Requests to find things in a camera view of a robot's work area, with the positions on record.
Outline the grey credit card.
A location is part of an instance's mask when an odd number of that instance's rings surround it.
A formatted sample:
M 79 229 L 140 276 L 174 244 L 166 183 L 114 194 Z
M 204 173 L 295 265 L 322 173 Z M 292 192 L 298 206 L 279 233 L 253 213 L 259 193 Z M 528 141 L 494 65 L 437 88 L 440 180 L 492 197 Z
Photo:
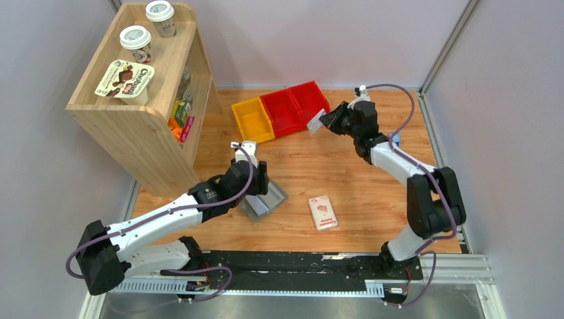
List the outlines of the grey credit card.
M 321 109 L 307 122 L 307 129 L 310 135 L 315 134 L 315 132 L 317 132 L 323 126 L 323 123 L 320 121 L 320 118 L 325 114 L 326 114 L 326 110 Z

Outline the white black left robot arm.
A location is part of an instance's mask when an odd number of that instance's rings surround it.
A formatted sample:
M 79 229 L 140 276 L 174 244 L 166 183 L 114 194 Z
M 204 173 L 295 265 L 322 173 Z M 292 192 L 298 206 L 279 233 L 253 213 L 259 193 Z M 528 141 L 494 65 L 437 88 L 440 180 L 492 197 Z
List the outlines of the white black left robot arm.
M 199 182 L 171 203 L 141 217 L 105 226 L 89 223 L 76 250 L 69 257 L 77 261 L 91 295 L 100 295 L 132 276 L 135 253 L 150 243 L 180 229 L 225 215 L 247 195 L 265 195 L 269 176 L 267 162 L 257 165 L 233 160 L 229 169 Z

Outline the grey leather card holder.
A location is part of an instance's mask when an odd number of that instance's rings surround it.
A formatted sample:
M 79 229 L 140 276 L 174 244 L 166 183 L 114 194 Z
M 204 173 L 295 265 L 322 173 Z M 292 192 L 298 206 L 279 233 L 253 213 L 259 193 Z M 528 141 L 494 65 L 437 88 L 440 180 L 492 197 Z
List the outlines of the grey leather card holder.
M 266 195 L 247 195 L 241 200 L 239 208 L 253 222 L 258 222 L 274 212 L 287 199 L 288 195 L 282 188 L 270 181 Z

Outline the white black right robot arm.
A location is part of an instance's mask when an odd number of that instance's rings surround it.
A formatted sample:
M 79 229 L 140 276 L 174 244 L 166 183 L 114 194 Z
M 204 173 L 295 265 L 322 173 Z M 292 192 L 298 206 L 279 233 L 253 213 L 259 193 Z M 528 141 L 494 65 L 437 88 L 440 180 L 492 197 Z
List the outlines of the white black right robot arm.
M 383 169 L 406 188 L 407 225 L 381 247 L 379 268 L 388 278 L 396 278 L 431 241 L 455 235 L 466 222 L 466 210 L 453 169 L 427 165 L 401 150 L 379 130 L 374 102 L 359 101 L 353 106 L 342 102 L 319 118 L 321 124 L 338 135 L 353 139 L 357 155 Z

